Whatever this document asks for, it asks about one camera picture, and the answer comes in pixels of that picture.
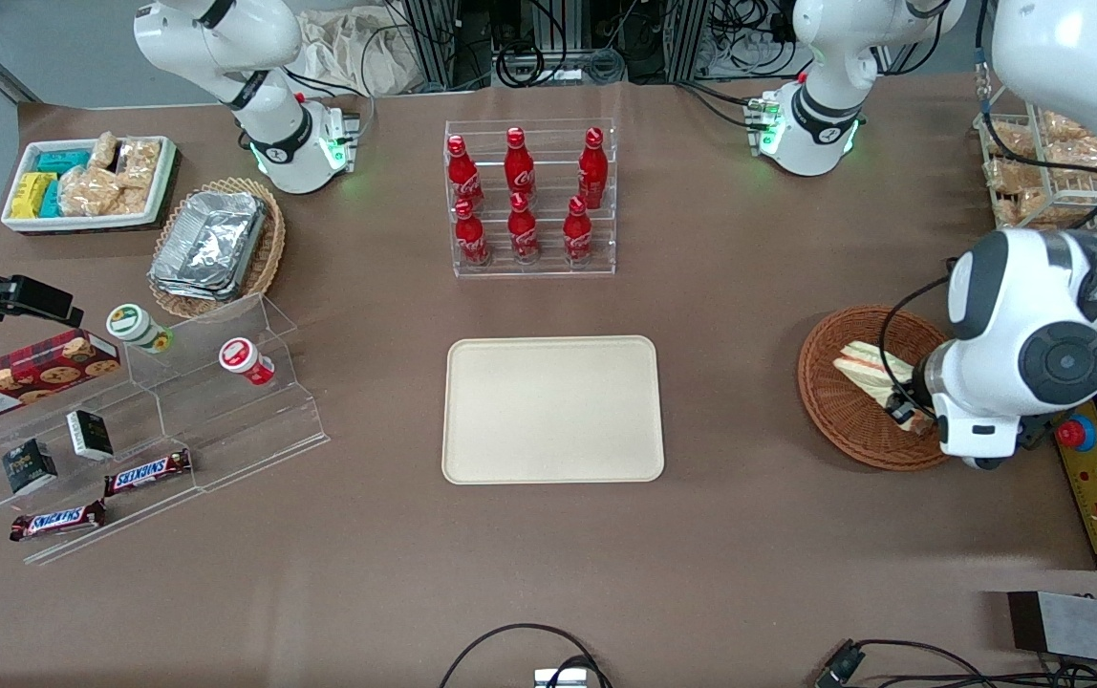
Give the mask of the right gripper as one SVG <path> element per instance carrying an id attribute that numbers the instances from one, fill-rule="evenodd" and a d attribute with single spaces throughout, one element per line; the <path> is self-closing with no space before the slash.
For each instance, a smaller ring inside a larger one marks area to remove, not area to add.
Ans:
<path id="1" fill-rule="evenodd" d="M 70 293 L 24 275 L 0 277 L 0 322 L 29 316 L 69 328 L 80 327 L 84 311 L 73 306 Z"/>

